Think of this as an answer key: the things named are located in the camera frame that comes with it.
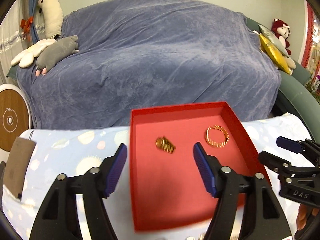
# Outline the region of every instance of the wooden round table top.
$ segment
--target wooden round table top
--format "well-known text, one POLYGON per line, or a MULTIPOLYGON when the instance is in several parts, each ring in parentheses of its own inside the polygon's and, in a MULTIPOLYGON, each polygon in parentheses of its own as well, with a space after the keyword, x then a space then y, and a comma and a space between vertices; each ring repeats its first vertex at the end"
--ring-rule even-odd
POLYGON ((10 152, 16 137, 29 129, 29 115, 22 96, 14 90, 0 92, 0 148, 10 152))

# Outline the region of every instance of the gold bracelet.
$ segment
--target gold bracelet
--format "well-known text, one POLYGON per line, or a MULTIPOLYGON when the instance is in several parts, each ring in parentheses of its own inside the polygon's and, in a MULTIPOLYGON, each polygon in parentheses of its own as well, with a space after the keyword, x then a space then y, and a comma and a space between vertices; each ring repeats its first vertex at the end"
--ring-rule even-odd
POLYGON ((165 152, 169 152, 173 154, 176 147, 173 145, 172 142, 170 142, 166 137, 158 137, 156 140, 156 146, 160 150, 163 150, 165 152))
POLYGON ((221 148, 221 147, 226 146, 226 144, 228 143, 228 141, 229 141, 229 134, 228 134, 228 132, 227 132, 224 128, 222 128, 222 127, 219 126, 219 125, 215 125, 215 126, 213 126, 213 127, 210 126, 210 127, 207 129, 207 131, 206 131, 205 140, 207 141, 207 143, 208 143, 209 145, 211 145, 211 146, 213 146, 213 147, 221 148), (223 133, 224 133, 224 137, 225 137, 224 142, 219 142, 219 143, 218 143, 218 142, 215 142, 215 141, 211 140, 210 137, 209 137, 209 132, 210 132, 211 129, 216 129, 216 130, 219 130, 219 131, 223 132, 223 133))

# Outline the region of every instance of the curtain tieback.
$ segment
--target curtain tieback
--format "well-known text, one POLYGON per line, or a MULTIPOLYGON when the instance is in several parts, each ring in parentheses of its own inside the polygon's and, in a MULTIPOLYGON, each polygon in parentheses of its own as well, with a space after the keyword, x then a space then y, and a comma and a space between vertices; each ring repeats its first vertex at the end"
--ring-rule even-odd
POLYGON ((30 40, 29 32, 31 28, 31 24, 33 23, 33 16, 31 16, 28 20, 21 20, 20 27, 23 29, 23 38, 27 37, 30 40))

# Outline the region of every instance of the polka dot tablecloth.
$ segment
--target polka dot tablecloth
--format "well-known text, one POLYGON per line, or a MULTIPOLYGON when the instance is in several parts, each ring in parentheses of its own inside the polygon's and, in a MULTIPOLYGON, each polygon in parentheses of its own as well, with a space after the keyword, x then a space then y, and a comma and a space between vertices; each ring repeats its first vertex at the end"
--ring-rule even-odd
MULTIPOLYGON (((268 151, 287 159, 293 165, 311 166, 301 155, 276 146, 276 138, 284 136, 293 140, 310 138, 306 127, 291 114, 267 120, 243 122, 247 133, 258 152, 268 151)), ((22 201, 16 200, 4 186, 3 211, 12 226, 24 239, 29 239, 37 211, 52 182, 60 173, 68 177, 82 175, 93 166, 99 166, 106 157, 114 155, 121 143, 129 146, 129 128, 116 127, 102 130, 59 131, 27 130, 21 137, 37 143, 25 177, 22 201)), ((268 171, 274 191, 279 192, 276 173, 268 171)), ((298 204, 278 197, 294 232, 298 204)), ((206 231, 209 221, 185 228, 139 234, 134 232, 131 214, 128 160, 119 179, 116 191, 104 200, 112 226, 119 240, 184 240, 190 236, 196 239, 206 231)), ((82 196, 77 195, 77 208, 84 240, 90 240, 90 233, 84 214, 82 196)), ((242 211, 237 213, 233 234, 239 233, 242 211)))

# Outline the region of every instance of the brown box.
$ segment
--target brown box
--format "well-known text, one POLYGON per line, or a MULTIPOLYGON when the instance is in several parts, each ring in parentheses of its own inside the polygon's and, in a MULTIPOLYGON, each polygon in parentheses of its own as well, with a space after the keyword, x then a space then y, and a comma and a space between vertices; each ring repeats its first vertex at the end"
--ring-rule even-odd
POLYGON ((24 178, 36 143, 17 137, 12 145, 4 170, 3 184, 21 200, 24 178))

